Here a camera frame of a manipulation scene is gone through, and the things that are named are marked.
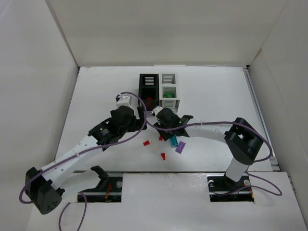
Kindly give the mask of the red lego piece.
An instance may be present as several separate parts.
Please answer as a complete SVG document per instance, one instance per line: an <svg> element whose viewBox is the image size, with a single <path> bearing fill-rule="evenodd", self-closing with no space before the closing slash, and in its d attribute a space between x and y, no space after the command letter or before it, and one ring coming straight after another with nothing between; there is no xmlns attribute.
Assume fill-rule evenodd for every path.
<svg viewBox="0 0 308 231"><path fill-rule="evenodd" d="M152 110L155 107L155 98L147 97L145 102L147 110Z"/></svg>

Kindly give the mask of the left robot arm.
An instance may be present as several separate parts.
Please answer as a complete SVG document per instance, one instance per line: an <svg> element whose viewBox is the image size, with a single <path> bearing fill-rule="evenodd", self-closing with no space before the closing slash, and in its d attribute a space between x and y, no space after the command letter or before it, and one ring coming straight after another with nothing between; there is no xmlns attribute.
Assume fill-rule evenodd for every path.
<svg viewBox="0 0 308 231"><path fill-rule="evenodd" d="M25 185L19 199L22 200L23 194L26 194L29 203L40 214L46 215L70 193L78 193L87 188L103 188L109 176L100 166L93 166L79 176L72 174L109 147L131 140L131 137L122 139L126 133L132 132L137 136L145 130L147 110L139 106L137 111L136 116L133 109L123 105L112 110L110 118L92 128L72 150L41 169L30 168L26 172Z"/></svg>

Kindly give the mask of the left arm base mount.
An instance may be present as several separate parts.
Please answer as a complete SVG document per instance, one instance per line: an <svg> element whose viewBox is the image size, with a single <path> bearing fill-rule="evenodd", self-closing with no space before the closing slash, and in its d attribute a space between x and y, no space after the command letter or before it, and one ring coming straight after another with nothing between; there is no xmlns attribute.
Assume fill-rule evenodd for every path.
<svg viewBox="0 0 308 231"><path fill-rule="evenodd" d="M121 203L123 173L106 172L100 166L91 168L100 179L90 188L82 191L88 203Z"/></svg>

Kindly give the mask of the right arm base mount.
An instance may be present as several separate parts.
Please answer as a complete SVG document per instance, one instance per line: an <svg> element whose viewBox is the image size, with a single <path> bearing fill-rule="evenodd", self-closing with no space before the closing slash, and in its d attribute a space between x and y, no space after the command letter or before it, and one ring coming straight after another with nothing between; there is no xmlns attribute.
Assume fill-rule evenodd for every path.
<svg viewBox="0 0 308 231"><path fill-rule="evenodd" d="M251 188L244 188L250 185L247 175L234 182L225 176L207 177L210 202L254 202Z"/></svg>

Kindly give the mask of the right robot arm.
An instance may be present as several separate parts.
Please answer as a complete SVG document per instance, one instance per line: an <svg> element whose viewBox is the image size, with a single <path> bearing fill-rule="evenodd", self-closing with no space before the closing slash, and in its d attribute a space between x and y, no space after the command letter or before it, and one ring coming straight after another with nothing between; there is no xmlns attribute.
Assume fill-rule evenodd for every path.
<svg viewBox="0 0 308 231"><path fill-rule="evenodd" d="M242 175L256 161L256 157L266 142L265 139L243 118L235 121L202 122L192 115L179 117L169 108L157 106L152 110L157 122L153 125L164 140L173 136L205 138L226 144L232 160L225 177L239 182Z"/></svg>

